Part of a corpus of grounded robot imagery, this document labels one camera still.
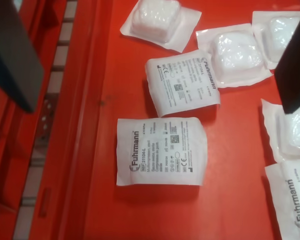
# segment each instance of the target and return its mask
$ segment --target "transparent plastic wrap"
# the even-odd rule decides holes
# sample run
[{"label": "transparent plastic wrap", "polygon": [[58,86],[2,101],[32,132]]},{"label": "transparent plastic wrap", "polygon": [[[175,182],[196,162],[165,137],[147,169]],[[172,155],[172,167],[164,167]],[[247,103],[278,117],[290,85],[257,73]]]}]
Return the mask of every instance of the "transparent plastic wrap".
[{"label": "transparent plastic wrap", "polygon": [[213,69],[221,81],[235,82],[238,76],[250,78],[264,66],[257,42],[247,31],[219,34],[212,42],[211,54]]},{"label": "transparent plastic wrap", "polygon": [[177,0],[139,0],[120,31],[182,53],[200,17]]},{"label": "transparent plastic wrap", "polygon": [[181,6],[176,0],[142,0],[133,13],[132,32],[167,43],[181,22]]},{"label": "transparent plastic wrap", "polygon": [[300,240],[300,159],[265,168],[282,240]]},{"label": "transparent plastic wrap", "polygon": [[159,117],[220,104],[210,56],[201,50],[150,59],[145,71]]},{"label": "transparent plastic wrap", "polygon": [[207,136],[195,117],[118,119],[116,155],[118,186],[202,185]]},{"label": "transparent plastic wrap", "polygon": [[286,115],[281,105],[262,100],[262,113],[274,160],[300,159],[300,108]]},{"label": "transparent plastic wrap", "polygon": [[219,88],[249,86],[272,74],[253,36],[251,24],[197,31],[199,49],[211,54]]},{"label": "transparent plastic wrap", "polygon": [[275,69],[300,21],[300,11],[254,11],[252,29],[269,69]]},{"label": "transparent plastic wrap", "polygon": [[284,154],[300,156],[300,108],[292,114],[278,116],[280,148]]}]

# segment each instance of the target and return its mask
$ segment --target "white paper package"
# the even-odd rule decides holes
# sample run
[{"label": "white paper package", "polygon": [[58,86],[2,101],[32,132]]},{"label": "white paper package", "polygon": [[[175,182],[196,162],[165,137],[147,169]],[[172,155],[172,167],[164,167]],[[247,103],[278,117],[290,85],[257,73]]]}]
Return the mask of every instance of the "white paper package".
[{"label": "white paper package", "polygon": [[201,14],[177,0],[139,0],[120,31],[182,53]]},{"label": "white paper package", "polygon": [[300,240],[300,159],[265,168],[282,240]]},{"label": "white paper package", "polygon": [[300,108],[286,115],[281,105],[262,100],[262,113],[274,160],[300,159]]},{"label": "white paper package", "polygon": [[207,147],[195,117],[118,119],[116,184],[202,185]]},{"label": "white paper package", "polygon": [[250,23],[196,32],[198,48],[211,55],[218,88],[250,86],[272,76]]},{"label": "white paper package", "polygon": [[269,69],[275,69],[300,21],[300,11],[254,11],[252,30]]},{"label": "white paper package", "polygon": [[220,104],[210,57],[201,50],[150,59],[145,71],[159,117]]}]

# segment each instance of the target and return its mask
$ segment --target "fuhrmann label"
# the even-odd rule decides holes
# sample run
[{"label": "fuhrmann label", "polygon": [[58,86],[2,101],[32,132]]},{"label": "fuhrmann label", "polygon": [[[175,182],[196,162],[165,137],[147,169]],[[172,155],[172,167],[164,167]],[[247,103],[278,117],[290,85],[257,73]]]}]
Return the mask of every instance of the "fuhrmann label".
[{"label": "fuhrmann label", "polygon": [[139,131],[133,132],[133,150],[132,150],[132,161],[130,165],[130,171],[136,172],[140,169],[138,162],[138,150],[139,150]]}]

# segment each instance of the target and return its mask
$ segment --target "qr code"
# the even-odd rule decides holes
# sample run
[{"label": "qr code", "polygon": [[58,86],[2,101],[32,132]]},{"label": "qr code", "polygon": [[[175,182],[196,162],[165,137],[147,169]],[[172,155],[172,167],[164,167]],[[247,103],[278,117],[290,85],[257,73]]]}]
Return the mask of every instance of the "qr code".
[{"label": "qr code", "polygon": [[182,91],[184,88],[182,87],[182,84],[176,84],[176,85],[174,85],[174,89],[176,91]]},{"label": "qr code", "polygon": [[179,135],[171,135],[170,140],[172,144],[178,144],[179,143]]}]

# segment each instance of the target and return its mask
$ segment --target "barcode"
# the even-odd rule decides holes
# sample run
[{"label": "barcode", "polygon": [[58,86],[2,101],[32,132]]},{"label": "barcode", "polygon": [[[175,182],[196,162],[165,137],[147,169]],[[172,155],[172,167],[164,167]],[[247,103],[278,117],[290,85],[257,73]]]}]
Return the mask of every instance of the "barcode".
[{"label": "barcode", "polygon": [[174,85],[174,89],[176,91],[182,91],[184,88],[182,87],[182,84],[176,84],[176,85]]},{"label": "barcode", "polygon": [[171,135],[170,140],[172,144],[178,144],[179,143],[179,135]]},{"label": "barcode", "polygon": [[177,126],[172,126],[170,128],[170,134],[177,134]]}]

